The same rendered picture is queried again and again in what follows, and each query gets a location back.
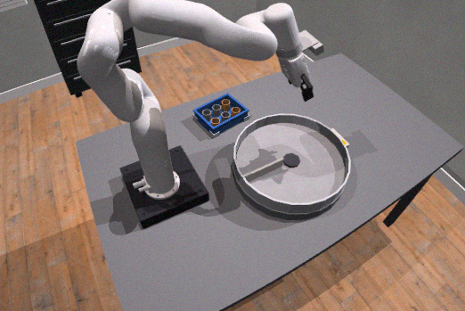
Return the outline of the grey metal bushing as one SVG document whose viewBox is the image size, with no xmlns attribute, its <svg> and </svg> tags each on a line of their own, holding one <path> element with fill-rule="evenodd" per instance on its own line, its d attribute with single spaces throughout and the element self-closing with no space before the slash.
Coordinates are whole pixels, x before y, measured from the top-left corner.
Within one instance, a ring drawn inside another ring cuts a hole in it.
<svg viewBox="0 0 465 311">
<path fill-rule="evenodd" d="M 225 111 L 221 114 L 221 121 L 224 122 L 230 118 L 230 113 Z"/>
<path fill-rule="evenodd" d="M 209 114 L 210 113 L 210 114 Z M 204 110 L 202 112 L 202 117 L 206 119 L 207 121 L 211 120 L 211 110 Z"/>
<path fill-rule="evenodd" d="M 221 106 L 218 104 L 213 105 L 212 112 L 213 116 L 219 117 L 221 115 Z"/>
</svg>

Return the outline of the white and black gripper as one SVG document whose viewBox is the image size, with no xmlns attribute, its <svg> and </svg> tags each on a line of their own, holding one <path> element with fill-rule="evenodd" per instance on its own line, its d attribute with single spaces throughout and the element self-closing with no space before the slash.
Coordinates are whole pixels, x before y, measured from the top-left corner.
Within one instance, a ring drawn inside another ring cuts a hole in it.
<svg viewBox="0 0 465 311">
<path fill-rule="evenodd" d="M 302 52 L 293 58 L 282 59 L 278 57 L 278 60 L 281 66 L 281 71 L 288 79 L 289 83 L 294 87 L 301 88 L 304 101 L 306 102 L 313 98 L 313 86 L 309 82 L 310 76 Z M 306 89 L 302 86 L 304 84 L 306 85 Z"/>
</svg>

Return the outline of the blue open-top crate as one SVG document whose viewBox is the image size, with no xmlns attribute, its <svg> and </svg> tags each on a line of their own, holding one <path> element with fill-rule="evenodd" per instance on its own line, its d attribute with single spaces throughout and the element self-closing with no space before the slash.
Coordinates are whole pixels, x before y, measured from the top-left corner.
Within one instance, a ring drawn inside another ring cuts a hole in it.
<svg viewBox="0 0 465 311">
<path fill-rule="evenodd" d="M 230 118 L 228 120 L 222 122 L 221 121 L 221 115 L 219 117 L 213 116 L 212 106 L 215 105 L 215 104 L 219 104 L 221 106 L 221 114 L 222 114 L 222 112 L 224 112 L 222 110 L 222 100 L 225 100 L 225 99 L 230 101 L 230 110 L 227 111 L 227 112 L 230 113 Z M 232 117 L 232 108 L 233 107 L 240 108 L 241 113 L 239 113 L 239 114 Z M 211 110 L 211 119 L 212 118 L 219 118 L 220 119 L 220 124 L 213 127 L 211 125 L 211 120 L 207 121 L 206 119 L 204 119 L 202 117 L 202 111 L 203 110 Z M 207 103 L 201 105 L 200 107 L 194 109 L 193 112 L 194 112 L 194 114 L 195 113 L 197 114 L 197 115 L 195 114 L 195 117 L 198 119 L 198 121 L 201 123 L 201 125 L 204 126 L 208 131 L 211 131 L 213 134 L 215 134 L 217 132 L 222 133 L 225 130 L 229 129 L 230 127 L 233 127 L 233 126 L 237 125 L 238 123 L 242 122 L 244 120 L 244 118 L 248 116 L 249 109 L 247 109 L 244 105 L 242 105 L 240 102 L 238 102 L 236 99 L 234 99 L 231 95 L 229 95 L 227 93 L 227 94 L 224 94 L 224 95 L 216 98 L 215 100 L 213 100 L 211 102 L 207 102 Z"/>
</svg>

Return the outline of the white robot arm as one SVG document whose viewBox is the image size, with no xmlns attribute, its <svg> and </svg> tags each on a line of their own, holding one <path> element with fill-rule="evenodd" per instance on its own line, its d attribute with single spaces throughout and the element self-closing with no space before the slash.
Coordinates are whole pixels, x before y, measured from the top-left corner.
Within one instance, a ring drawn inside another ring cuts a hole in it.
<svg viewBox="0 0 465 311">
<path fill-rule="evenodd" d="M 142 181 L 133 186 L 143 186 L 139 192 L 145 191 L 155 200 L 173 196 L 180 180 L 172 168 L 158 100 L 139 74 L 116 65 L 124 44 L 123 31 L 132 27 L 197 41 L 250 61 L 264 61 L 275 53 L 290 59 L 306 49 L 316 56 L 324 52 L 323 44 L 306 30 L 298 32 L 288 4 L 273 4 L 236 23 L 204 4 L 185 0 L 111 0 L 97 9 L 87 22 L 77 70 L 118 119 L 132 122 L 132 141 L 144 173 Z"/>
</svg>

